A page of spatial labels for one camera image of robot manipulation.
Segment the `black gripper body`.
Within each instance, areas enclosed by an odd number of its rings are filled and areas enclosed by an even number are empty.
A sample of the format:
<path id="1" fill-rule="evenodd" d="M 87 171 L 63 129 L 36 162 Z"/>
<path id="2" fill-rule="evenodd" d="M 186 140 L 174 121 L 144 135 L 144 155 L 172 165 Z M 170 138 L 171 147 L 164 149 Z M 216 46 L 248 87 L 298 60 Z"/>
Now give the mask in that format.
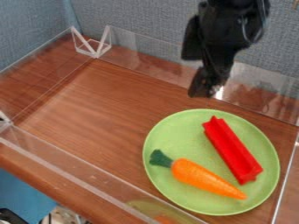
<path id="1" fill-rule="evenodd" d="M 263 37 L 270 0 L 202 0 L 183 37 L 182 58 L 228 73 L 239 51 Z"/>

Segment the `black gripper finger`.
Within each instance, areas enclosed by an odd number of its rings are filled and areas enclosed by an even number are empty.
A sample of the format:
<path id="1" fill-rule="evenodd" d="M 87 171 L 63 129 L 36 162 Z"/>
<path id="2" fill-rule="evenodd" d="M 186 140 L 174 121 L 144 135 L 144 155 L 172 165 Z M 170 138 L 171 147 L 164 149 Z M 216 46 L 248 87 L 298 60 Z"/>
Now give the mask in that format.
<path id="1" fill-rule="evenodd" d="M 228 78 L 230 70 L 215 73 L 200 67 L 191 81 L 188 96 L 211 98 L 226 85 Z"/>

